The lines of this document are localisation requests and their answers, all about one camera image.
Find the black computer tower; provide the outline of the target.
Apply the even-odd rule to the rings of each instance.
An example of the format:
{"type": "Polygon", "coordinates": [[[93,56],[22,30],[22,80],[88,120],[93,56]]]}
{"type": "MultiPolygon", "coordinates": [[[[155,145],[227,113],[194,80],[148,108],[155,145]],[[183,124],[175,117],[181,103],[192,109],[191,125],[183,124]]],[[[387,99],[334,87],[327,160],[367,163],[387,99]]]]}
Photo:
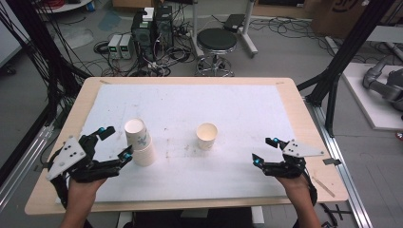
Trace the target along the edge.
{"type": "Polygon", "coordinates": [[[160,6],[156,10],[155,22],[158,40],[162,48],[173,47],[172,7],[160,6]]]}
{"type": "Polygon", "coordinates": [[[155,41],[155,29],[152,21],[144,20],[144,16],[147,15],[148,13],[144,9],[136,11],[132,21],[131,33],[144,58],[153,62],[155,57],[152,48],[155,41]]]}

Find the teal floor sheet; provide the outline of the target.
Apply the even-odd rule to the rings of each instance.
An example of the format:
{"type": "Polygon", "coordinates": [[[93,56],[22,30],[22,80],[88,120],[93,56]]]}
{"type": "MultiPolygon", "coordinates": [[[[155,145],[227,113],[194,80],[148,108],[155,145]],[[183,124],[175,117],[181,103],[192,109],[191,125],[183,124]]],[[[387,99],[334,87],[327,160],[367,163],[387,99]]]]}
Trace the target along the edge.
{"type": "Polygon", "coordinates": [[[116,28],[121,21],[122,18],[118,14],[116,14],[114,11],[109,11],[99,22],[98,29],[102,31],[110,31],[113,28],[116,28]]]}

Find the white foam mat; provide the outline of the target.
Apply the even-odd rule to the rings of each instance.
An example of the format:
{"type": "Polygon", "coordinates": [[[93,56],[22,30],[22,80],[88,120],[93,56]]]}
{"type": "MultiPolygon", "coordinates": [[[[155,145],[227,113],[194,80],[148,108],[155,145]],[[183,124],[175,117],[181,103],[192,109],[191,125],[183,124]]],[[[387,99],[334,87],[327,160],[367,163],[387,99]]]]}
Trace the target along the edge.
{"type": "Polygon", "coordinates": [[[96,145],[98,161],[113,160],[127,147],[125,123],[144,121],[156,160],[147,167],[127,164],[108,179],[96,200],[168,201],[281,197],[282,186],[254,166],[252,154],[268,162],[282,159],[268,137],[295,137],[273,85],[102,85],[83,134],[101,126],[115,133],[96,145]],[[198,146],[200,124],[218,135],[210,150],[198,146]]]}

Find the black metal frame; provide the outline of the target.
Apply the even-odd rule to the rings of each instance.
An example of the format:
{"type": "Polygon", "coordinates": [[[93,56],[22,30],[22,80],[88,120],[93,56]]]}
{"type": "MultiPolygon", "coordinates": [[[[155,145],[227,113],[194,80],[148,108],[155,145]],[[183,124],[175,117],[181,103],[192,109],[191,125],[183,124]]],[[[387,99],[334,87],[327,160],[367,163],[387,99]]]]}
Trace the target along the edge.
{"type": "Polygon", "coordinates": [[[306,96],[307,102],[313,106],[321,106],[325,96],[328,96],[324,126],[331,137],[334,136],[338,81],[393,2],[394,0],[369,0],[369,4],[357,19],[330,64],[320,74],[297,86],[298,91],[314,86],[313,91],[306,96]]]}
{"type": "Polygon", "coordinates": [[[61,100],[77,97],[82,87],[78,79],[84,80],[90,75],[65,59],[30,0],[6,2],[30,38],[29,45],[24,41],[20,45],[47,84],[49,124],[56,118],[57,106],[61,100]]]}

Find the black round stool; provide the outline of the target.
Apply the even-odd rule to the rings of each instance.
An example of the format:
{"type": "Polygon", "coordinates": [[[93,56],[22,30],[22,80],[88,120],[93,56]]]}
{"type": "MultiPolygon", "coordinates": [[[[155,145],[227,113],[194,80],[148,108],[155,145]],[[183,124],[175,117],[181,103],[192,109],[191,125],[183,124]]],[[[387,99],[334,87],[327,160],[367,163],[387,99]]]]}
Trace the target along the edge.
{"type": "Polygon", "coordinates": [[[237,47],[237,37],[224,28],[207,28],[197,35],[197,46],[204,53],[196,64],[196,74],[201,76],[233,77],[231,63],[225,54],[237,47]]]}

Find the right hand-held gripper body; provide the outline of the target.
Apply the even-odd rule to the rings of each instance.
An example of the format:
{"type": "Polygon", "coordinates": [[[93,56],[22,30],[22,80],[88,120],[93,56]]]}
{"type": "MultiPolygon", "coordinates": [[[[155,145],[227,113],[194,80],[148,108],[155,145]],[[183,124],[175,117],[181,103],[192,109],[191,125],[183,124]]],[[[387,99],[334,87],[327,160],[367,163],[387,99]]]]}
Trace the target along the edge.
{"type": "Polygon", "coordinates": [[[283,161],[274,162],[273,168],[262,169],[266,176],[294,179],[299,177],[306,166],[305,159],[307,157],[323,156],[324,152],[320,149],[312,147],[304,142],[291,140],[287,142],[287,146],[281,150],[283,161]]]}

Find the white paper cup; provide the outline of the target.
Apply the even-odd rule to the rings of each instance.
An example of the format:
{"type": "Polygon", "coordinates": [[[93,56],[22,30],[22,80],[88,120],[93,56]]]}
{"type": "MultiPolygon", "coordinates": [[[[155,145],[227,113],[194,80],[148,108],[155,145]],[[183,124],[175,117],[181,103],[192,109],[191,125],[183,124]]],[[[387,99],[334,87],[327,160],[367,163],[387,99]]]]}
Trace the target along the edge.
{"type": "Polygon", "coordinates": [[[202,150],[210,150],[217,138],[218,129],[212,123],[202,123],[198,126],[196,135],[199,148],[202,150]]]}

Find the white metal stand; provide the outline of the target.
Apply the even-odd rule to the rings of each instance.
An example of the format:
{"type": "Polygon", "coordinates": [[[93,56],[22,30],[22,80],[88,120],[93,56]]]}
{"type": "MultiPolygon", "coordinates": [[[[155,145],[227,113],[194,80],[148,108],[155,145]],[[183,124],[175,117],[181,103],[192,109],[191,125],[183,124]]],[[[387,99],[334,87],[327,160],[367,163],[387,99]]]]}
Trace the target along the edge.
{"type": "MultiPolygon", "coordinates": [[[[252,42],[248,30],[251,22],[251,16],[253,12],[253,7],[255,5],[256,0],[247,0],[247,8],[245,11],[245,19],[244,25],[238,28],[238,32],[240,33],[240,38],[243,43],[246,45],[247,50],[250,52],[250,57],[253,58],[256,54],[258,54],[258,49],[252,42]]],[[[197,57],[201,58],[203,56],[203,51],[197,46],[197,34],[198,34],[198,0],[192,0],[192,21],[193,28],[190,31],[191,35],[191,44],[195,49],[195,54],[197,57]]]]}

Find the black flat device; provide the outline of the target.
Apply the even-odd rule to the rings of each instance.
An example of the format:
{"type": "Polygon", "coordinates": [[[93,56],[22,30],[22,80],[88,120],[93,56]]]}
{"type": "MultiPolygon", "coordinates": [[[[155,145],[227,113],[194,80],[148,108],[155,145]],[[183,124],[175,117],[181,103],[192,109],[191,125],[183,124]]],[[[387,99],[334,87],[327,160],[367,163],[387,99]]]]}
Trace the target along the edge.
{"type": "Polygon", "coordinates": [[[223,24],[223,28],[231,32],[237,32],[244,21],[244,14],[230,14],[223,24]]]}

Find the person's left hand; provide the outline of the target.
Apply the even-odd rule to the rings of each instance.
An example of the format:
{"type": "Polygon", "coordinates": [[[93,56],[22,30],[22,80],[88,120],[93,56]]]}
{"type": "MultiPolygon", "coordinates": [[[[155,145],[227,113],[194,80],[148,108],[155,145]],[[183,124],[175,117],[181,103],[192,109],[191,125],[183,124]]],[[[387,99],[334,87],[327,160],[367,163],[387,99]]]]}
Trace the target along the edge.
{"type": "Polygon", "coordinates": [[[106,179],[92,182],[77,182],[70,180],[68,187],[68,208],[91,208],[98,189],[106,182],[106,179]]]}

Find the stack of upturned paper cups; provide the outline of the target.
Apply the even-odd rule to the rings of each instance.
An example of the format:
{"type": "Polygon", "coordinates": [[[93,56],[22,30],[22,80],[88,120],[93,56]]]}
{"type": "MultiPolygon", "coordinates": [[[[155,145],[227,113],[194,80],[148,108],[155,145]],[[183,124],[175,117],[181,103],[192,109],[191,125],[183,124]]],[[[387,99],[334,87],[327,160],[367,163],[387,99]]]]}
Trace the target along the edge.
{"type": "Polygon", "coordinates": [[[140,166],[151,165],[156,160],[152,138],[142,119],[132,119],[125,123],[127,144],[131,146],[133,161],[140,166]]]}

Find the white platform board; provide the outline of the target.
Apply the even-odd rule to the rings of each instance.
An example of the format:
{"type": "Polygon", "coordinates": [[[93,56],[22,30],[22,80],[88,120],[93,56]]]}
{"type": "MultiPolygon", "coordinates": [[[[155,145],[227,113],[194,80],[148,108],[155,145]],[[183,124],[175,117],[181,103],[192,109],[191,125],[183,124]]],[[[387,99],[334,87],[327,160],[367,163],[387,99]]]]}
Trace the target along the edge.
{"type": "Polygon", "coordinates": [[[380,94],[362,85],[364,74],[372,64],[350,63],[343,72],[344,80],[372,129],[403,131],[403,112],[392,107],[380,94]]]}

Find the grey power supply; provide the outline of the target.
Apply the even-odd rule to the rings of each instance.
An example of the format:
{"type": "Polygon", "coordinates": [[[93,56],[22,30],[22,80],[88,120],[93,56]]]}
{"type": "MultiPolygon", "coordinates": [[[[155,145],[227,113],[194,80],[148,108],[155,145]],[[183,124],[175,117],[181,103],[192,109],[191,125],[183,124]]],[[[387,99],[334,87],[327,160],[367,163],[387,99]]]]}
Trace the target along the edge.
{"type": "Polygon", "coordinates": [[[132,36],[130,34],[124,34],[120,42],[120,50],[123,59],[130,59],[133,55],[134,46],[132,36]]]}
{"type": "Polygon", "coordinates": [[[114,35],[108,43],[108,50],[111,59],[121,59],[122,54],[120,51],[120,42],[122,36],[121,35],[114,35]]]}

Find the cardboard box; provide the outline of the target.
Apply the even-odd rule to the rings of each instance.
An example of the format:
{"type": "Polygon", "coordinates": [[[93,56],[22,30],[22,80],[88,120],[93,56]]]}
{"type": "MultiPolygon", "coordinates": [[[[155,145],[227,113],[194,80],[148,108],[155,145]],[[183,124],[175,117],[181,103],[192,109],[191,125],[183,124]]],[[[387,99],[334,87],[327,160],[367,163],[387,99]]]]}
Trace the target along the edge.
{"type": "Polygon", "coordinates": [[[322,0],[311,23],[316,35],[346,38],[368,5],[375,0],[322,0]]]}

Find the person's right hand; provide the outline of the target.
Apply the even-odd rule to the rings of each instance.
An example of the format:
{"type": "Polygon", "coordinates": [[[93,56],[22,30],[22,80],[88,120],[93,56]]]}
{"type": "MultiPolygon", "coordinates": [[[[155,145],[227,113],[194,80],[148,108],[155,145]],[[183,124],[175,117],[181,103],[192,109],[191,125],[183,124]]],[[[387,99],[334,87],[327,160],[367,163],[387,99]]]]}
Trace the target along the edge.
{"type": "Polygon", "coordinates": [[[294,179],[278,178],[284,187],[288,199],[294,205],[310,204],[308,182],[302,176],[294,179]]]}

